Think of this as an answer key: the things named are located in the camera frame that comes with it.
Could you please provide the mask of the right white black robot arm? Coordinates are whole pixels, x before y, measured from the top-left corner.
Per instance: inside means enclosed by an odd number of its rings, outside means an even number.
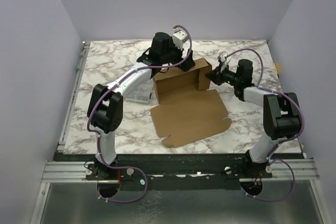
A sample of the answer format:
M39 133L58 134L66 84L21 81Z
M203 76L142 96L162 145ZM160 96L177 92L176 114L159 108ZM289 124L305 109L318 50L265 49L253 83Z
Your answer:
M206 74L214 84L228 83L234 95L241 101L263 109L264 132L258 142L245 153L241 171L246 177L254 177L268 165L269 158L284 142L296 139L304 129L304 118L295 93L281 93L253 84L253 63L238 61L235 72L229 69L229 60L219 59L219 65Z

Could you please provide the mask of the brown cardboard box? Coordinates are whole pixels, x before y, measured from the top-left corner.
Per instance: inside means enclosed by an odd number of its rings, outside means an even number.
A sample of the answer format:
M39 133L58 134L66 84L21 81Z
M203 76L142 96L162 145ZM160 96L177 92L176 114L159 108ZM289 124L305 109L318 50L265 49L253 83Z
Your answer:
M228 111L218 91L209 88L211 82L205 76L211 70L212 65L200 58L187 72L173 67L154 76L159 104L150 112L165 147L181 147L230 128Z

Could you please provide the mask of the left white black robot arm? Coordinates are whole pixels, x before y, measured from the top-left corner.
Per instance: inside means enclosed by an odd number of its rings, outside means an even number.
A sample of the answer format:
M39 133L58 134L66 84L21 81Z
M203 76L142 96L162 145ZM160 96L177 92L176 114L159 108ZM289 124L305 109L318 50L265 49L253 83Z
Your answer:
M97 136L98 173L104 179L112 178L116 172L113 164L117 157L115 134L123 119L125 99L162 69L177 67L187 72L195 65L192 48L183 56L184 44L192 42L189 32L182 26L175 26L173 30L172 35L157 32L151 46L129 71L107 86L98 84L93 89L87 112L87 130Z

